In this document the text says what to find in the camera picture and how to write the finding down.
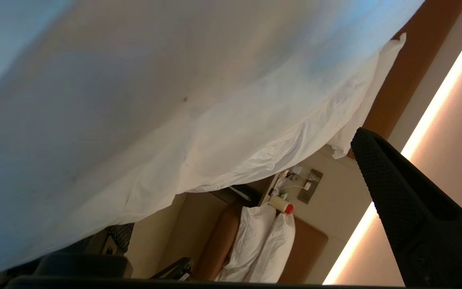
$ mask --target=wooden panel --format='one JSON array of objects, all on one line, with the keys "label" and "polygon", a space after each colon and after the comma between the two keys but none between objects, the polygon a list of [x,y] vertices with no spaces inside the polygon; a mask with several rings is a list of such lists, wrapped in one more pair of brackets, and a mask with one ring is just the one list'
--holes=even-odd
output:
[{"label": "wooden panel", "polygon": [[364,128],[388,138],[462,11],[462,0],[426,0],[395,35],[407,41],[387,75]]}]

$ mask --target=pillowcase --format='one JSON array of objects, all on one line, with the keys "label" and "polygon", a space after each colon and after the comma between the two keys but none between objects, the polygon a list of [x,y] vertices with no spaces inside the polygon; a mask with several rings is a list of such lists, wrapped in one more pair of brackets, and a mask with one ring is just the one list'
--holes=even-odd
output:
[{"label": "pillowcase", "polygon": [[400,40],[390,40],[379,52],[379,60],[375,69],[374,79],[367,90],[365,98],[359,105],[359,108],[352,114],[352,118],[341,128],[328,144],[334,150],[332,157],[339,159],[346,156],[351,149],[351,142],[356,134],[356,130],[363,125],[367,115],[374,104],[374,100],[383,86],[385,79],[390,72],[398,53],[405,44],[405,33],[400,35]]},{"label": "pillowcase", "polygon": [[293,214],[279,214],[244,282],[276,283],[283,274],[295,239]]},{"label": "pillowcase", "polygon": [[276,210],[267,204],[261,207],[242,208],[240,226],[229,263],[219,272],[215,281],[242,282],[244,280],[263,248],[275,217]]}]

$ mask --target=white fabric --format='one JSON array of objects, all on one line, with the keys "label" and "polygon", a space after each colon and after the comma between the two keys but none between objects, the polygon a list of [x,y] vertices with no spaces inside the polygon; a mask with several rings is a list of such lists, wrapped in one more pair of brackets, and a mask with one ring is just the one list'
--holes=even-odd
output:
[{"label": "white fabric", "polygon": [[76,2],[0,75],[0,271],[301,161],[421,2]]},{"label": "white fabric", "polygon": [[385,79],[390,72],[398,53],[405,44],[405,33],[400,35],[400,40],[390,40],[379,52],[379,61],[377,62],[377,68],[375,70],[374,78],[370,87],[365,93],[365,97],[359,108],[352,114],[352,117],[347,124],[341,128],[335,135],[330,139],[328,144],[334,150],[332,157],[339,159],[348,154],[351,149],[351,142],[356,134],[356,130],[363,125],[365,119],[367,119],[370,108],[374,104],[374,100],[379,93],[379,90],[383,86]]},{"label": "white fabric", "polygon": [[240,226],[229,263],[220,270],[215,281],[242,282],[244,280],[260,254],[275,217],[276,210],[269,205],[242,208]]},{"label": "white fabric", "polygon": [[276,283],[283,274],[295,239],[293,214],[279,214],[244,282]]}]

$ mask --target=black textured object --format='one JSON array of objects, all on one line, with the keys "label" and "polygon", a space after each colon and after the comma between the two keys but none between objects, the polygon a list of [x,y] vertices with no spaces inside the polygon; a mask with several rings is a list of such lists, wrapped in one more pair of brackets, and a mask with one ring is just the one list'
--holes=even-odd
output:
[{"label": "black textured object", "polygon": [[129,223],[125,225],[114,225],[107,228],[108,234],[110,234],[113,241],[123,252],[128,251],[128,246],[130,245],[133,234],[133,227],[134,223]]},{"label": "black textured object", "polygon": [[377,134],[351,146],[406,287],[462,287],[462,208]]}]

